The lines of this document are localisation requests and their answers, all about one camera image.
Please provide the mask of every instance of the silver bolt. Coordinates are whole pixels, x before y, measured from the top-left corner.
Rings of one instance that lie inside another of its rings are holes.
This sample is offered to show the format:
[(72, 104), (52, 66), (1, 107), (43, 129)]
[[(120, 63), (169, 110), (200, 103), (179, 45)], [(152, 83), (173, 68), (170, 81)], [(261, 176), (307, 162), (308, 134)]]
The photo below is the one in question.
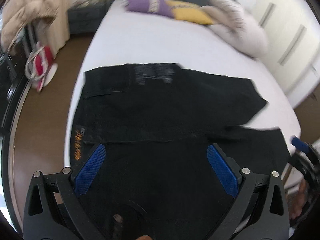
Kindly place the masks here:
[(278, 173), (277, 171), (273, 171), (273, 172), (272, 172), (272, 175), (273, 175), (274, 177), (276, 177), (276, 178), (279, 177), (279, 173)]
[(33, 174), (33, 176), (34, 176), (35, 178), (39, 177), (40, 175), (41, 175), (41, 172), (40, 172), (40, 171), (36, 171), (36, 172)]
[(244, 174), (249, 174), (250, 173), (250, 170), (248, 168), (242, 168), (242, 172)]
[(71, 171), (70, 167), (65, 167), (65, 168), (63, 168), (62, 173), (63, 174), (69, 174), (70, 171)]

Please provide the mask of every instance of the mattress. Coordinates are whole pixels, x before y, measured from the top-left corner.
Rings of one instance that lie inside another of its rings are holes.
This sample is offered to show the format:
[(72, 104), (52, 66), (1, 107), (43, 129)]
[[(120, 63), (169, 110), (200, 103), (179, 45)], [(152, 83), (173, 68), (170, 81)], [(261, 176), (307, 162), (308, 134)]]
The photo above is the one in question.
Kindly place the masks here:
[(101, 66), (164, 62), (253, 80), (268, 104), (244, 126), (263, 130), (279, 127), (289, 151), (294, 152), (290, 137), (300, 136), (297, 117), (263, 63), (238, 52), (205, 26), (127, 12), (123, 0), (115, 0), (92, 40), (74, 87), (66, 128), (64, 166), (70, 166), (71, 126), (85, 82), (84, 72)]

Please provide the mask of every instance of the gray nightstand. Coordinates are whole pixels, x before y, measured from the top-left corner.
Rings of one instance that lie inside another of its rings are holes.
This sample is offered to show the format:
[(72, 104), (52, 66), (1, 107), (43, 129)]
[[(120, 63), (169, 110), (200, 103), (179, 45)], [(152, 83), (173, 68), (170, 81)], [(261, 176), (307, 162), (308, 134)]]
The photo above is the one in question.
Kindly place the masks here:
[(68, 10), (70, 34), (96, 32), (106, 12), (107, 7), (103, 2), (71, 7)]

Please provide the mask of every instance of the blue gripper pad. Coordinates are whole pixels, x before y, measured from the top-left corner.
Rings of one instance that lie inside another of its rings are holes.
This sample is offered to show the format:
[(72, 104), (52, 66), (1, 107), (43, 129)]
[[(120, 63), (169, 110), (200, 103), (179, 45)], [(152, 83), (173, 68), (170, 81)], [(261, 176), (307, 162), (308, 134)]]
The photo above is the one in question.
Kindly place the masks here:
[(207, 158), (226, 193), (235, 198), (239, 192), (237, 178), (219, 152), (212, 145), (207, 149)]
[(74, 191), (77, 197), (87, 193), (105, 158), (106, 148), (100, 144), (75, 178)]

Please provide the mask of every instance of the beige puffer jacket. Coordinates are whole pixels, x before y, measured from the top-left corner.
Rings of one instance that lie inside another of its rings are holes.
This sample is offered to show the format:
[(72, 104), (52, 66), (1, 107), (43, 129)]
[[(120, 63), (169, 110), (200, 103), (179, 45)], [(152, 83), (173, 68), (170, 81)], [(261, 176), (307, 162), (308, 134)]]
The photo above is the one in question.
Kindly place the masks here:
[(58, 12), (56, 0), (7, 0), (3, 6), (1, 47), (9, 51), (19, 32), (36, 19), (50, 25)]

